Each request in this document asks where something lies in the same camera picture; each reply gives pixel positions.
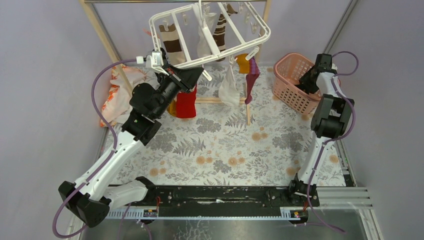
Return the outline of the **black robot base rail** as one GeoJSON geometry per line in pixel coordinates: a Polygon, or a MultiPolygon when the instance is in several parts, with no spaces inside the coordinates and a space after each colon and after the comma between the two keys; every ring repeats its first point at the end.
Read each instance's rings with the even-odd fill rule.
{"type": "Polygon", "coordinates": [[[151,185],[133,206],[157,210],[162,218],[270,219],[281,217],[282,209],[302,210],[306,200],[282,186],[151,185]]]}

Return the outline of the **brown mustard striped sock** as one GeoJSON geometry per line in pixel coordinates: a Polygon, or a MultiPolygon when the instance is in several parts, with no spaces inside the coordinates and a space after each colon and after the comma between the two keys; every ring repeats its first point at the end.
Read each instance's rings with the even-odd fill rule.
{"type": "Polygon", "coordinates": [[[177,108],[176,108],[176,100],[173,99],[171,101],[171,103],[169,104],[169,106],[167,107],[167,112],[173,116],[173,117],[177,117],[177,108]]]}

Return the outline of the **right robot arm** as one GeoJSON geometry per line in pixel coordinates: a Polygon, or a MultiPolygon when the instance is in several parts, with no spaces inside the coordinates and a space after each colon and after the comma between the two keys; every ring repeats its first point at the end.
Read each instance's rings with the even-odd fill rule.
{"type": "Polygon", "coordinates": [[[330,54],[318,54],[315,64],[297,84],[297,88],[306,94],[320,91],[321,99],[311,120],[312,140],[306,159],[290,181],[286,193],[287,201],[293,206],[299,206],[316,195],[323,157],[330,150],[333,141],[345,133],[351,119],[355,103],[353,99],[342,96],[337,82],[337,70],[333,68],[332,60],[330,54]]]}

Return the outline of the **white plastic sock hanger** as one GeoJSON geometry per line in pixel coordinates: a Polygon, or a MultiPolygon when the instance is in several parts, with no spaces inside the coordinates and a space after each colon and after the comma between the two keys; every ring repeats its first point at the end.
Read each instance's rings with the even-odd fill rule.
{"type": "Polygon", "coordinates": [[[157,74],[173,76],[177,80],[180,78],[180,76],[183,76],[185,80],[191,80],[192,82],[197,83],[201,77],[204,77],[208,81],[212,80],[212,77],[209,75],[209,73],[207,73],[207,71],[205,71],[205,69],[201,67],[201,65],[203,64],[232,56],[241,51],[252,49],[252,51],[245,57],[247,61],[250,60],[260,51],[262,44],[270,38],[271,29],[249,1],[244,1],[243,4],[248,9],[248,13],[251,15],[251,17],[256,20],[256,23],[253,24],[253,26],[260,27],[260,31],[257,38],[250,41],[245,41],[242,35],[240,34],[239,30],[237,29],[236,25],[230,18],[229,14],[225,10],[224,4],[218,1],[217,5],[219,6],[221,13],[224,16],[226,23],[229,24],[236,38],[239,41],[239,44],[232,48],[220,50],[216,41],[213,39],[211,31],[207,26],[207,22],[205,19],[206,12],[203,10],[204,5],[199,0],[197,3],[194,4],[182,6],[153,15],[149,19],[149,26],[154,50],[145,58],[141,58],[138,56],[136,58],[136,62],[139,65],[145,63],[147,68],[152,69],[157,74]],[[183,36],[183,33],[176,17],[176,14],[183,14],[189,11],[192,11],[194,13],[195,19],[197,20],[197,23],[200,26],[201,35],[206,41],[207,47],[210,51],[209,55],[197,58],[195,60],[191,59],[190,57],[185,38],[183,36]],[[162,57],[161,46],[164,41],[158,38],[157,31],[155,29],[155,21],[159,19],[164,19],[166,17],[173,18],[175,29],[180,40],[180,46],[182,47],[182,51],[186,59],[186,62],[180,63],[176,66],[166,63],[164,58],[162,57]]]}

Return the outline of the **red fluffy sock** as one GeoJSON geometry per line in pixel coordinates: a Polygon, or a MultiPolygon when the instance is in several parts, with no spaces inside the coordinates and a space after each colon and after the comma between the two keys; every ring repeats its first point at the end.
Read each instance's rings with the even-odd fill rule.
{"type": "Polygon", "coordinates": [[[176,117],[180,119],[192,119],[197,115],[196,112],[196,99],[197,99],[197,86],[193,91],[185,93],[180,92],[176,97],[176,117]]]}

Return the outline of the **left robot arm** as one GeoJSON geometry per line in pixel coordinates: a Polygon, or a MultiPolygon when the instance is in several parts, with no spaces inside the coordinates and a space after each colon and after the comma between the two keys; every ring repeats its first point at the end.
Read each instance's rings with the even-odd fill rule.
{"type": "Polygon", "coordinates": [[[65,208],[93,228],[113,209],[133,202],[152,204],[155,192],[140,178],[115,187],[109,185],[126,162],[156,135],[162,126],[158,120],[172,101],[179,93],[192,91],[203,72],[201,66],[180,69],[166,65],[157,74],[157,88],[147,82],[136,85],[129,100],[132,110],[121,131],[114,136],[113,145],[81,177],[59,186],[65,208]]]}

